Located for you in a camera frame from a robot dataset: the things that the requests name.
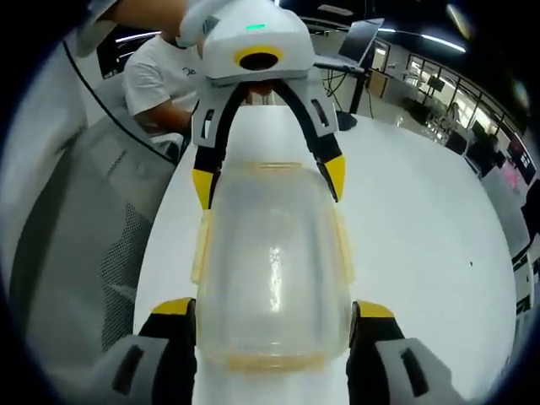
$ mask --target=floor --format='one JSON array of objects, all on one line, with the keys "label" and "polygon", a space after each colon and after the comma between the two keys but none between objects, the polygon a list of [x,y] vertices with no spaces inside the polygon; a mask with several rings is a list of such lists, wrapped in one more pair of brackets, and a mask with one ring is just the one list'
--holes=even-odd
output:
[{"label": "floor", "polygon": [[[326,77],[326,73],[324,71],[322,72],[322,77]],[[339,81],[340,80],[338,78],[333,80],[333,89],[338,86]],[[354,86],[354,79],[347,77],[337,88],[335,91],[337,102],[334,100],[334,104],[336,105],[337,109],[339,109],[340,105],[344,111],[349,110],[351,99],[353,98]],[[269,103],[275,103],[277,105],[285,104],[276,94],[273,94],[273,102],[269,100]],[[371,117],[370,103],[374,119],[408,129],[409,131],[415,132],[427,138],[433,138],[434,134],[427,127],[424,127],[415,121],[402,107],[388,104],[382,101],[380,98],[370,95],[366,89],[364,89],[362,92],[357,114],[360,116]],[[255,98],[254,104],[262,104],[262,102]]]}]

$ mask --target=white table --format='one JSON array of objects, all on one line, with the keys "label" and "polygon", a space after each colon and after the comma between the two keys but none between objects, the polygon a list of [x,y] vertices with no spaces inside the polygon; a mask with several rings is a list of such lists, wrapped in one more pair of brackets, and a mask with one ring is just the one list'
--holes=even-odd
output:
[{"label": "white table", "polygon": [[[399,127],[357,119],[356,128],[337,134],[347,158],[338,207],[356,272],[351,296],[390,308],[405,336],[420,339],[451,369],[466,399],[480,397],[510,355],[516,319],[514,275],[497,215],[460,156]],[[192,184],[194,156],[191,147],[159,208],[139,279],[135,332],[159,303],[197,295],[190,274],[202,210]],[[282,106],[240,108],[224,169],[246,161],[299,161],[315,169],[300,126]],[[347,357],[323,373],[268,378],[268,403],[294,403],[301,395],[348,404]],[[222,395],[223,387],[208,383],[212,373],[199,365],[194,403],[207,403],[209,392]],[[238,403],[266,403],[257,385],[229,383],[243,390]]]}]

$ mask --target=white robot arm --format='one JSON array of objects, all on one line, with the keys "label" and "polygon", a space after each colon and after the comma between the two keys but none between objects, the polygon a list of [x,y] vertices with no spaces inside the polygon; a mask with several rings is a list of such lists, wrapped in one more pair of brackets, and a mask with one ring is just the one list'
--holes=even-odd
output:
[{"label": "white robot arm", "polygon": [[193,180],[202,208],[211,207],[234,115],[250,83],[260,81],[271,82],[298,118],[308,149],[338,201],[345,158],[334,137],[336,111],[313,66],[315,52],[305,24],[269,0],[206,0],[187,14],[181,34],[196,41],[211,16],[219,22],[204,43],[206,78],[192,120],[193,142],[199,147]]}]

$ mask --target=transparent plastic container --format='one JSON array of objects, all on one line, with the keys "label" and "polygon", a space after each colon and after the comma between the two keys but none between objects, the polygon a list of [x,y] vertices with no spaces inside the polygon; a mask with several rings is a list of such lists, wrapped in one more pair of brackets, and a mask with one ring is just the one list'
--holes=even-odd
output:
[{"label": "transparent plastic container", "polygon": [[197,346],[233,370],[323,366],[348,345],[350,298],[334,203],[300,165],[225,170],[197,292]]}]

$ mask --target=yellow accent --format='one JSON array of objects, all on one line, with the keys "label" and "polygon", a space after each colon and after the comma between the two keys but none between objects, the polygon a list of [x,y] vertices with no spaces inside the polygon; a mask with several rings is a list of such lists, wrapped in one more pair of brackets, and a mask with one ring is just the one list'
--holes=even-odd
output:
[{"label": "yellow accent", "polygon": [[347,281],[347,284],[351,284],[355,279],[355,275],[353,258],[350,251],[350,245],[348,243],[347,230],[345,229],[345,223],[341,213],[336,208],[332,210],[332,213],[334,223],[336,224],[337,248],[341,253],[345,280]]},{"label": "yellow accent", "polygon": [[393,318],[394,314],[384,305],[373,302],[357,300],[360,307],[360,317],[362,318]]},{"label": "yellow accent", "polygon": [[325,167],[328,170],[330,180],[336,190],[337,200],[340,201],[343,195],[343,186],[345,184],[345,156],[340,154],[337,158],[326,162]]},{"label": "yellow accent", "polygon": [[212,211],[205,209],[202,213],[201,226],[197,236],[197,247],[193,259],[192,283],[199,284],[206,270],[209,229],[212,223]]},{"label": "yellow accent", "polygon": [[298,162],[265,162],[259,163],[256,168],[264,170],[291,170],[299,169],[301,167],[302,164]]},{"label": "yellow accent", "polygon": [[191,298],[180,298],[179,300],[166,301],[156,306],[152,310],[152,313],[161,315],[185,315],[187,313],[187,306],[191,300]]},{"label": "yellow accent", "polygon": [[300,370],[322,370],[327,356],[322,353],[298,356],[257,356],[232,354],[227,358],[229,370],[241,373],[271,373]]},{"label": "yellow accent", "polygon": [[202,209],[208,209],[210,206],[210,192],[212,189],[213,173],[207,171],[193,169],[193,184],[195,191],[201,202]]},{"label": "yellow accent", "polygon": [[270,55],[274,55],[278,59],[278,62],[284,57],[284,52],[276,46],[254,45],[236,51],[234,56],[235,63],[240,66],[240,61],[242,60],[242,58],[252,55],[254,53],[269,53]]}]

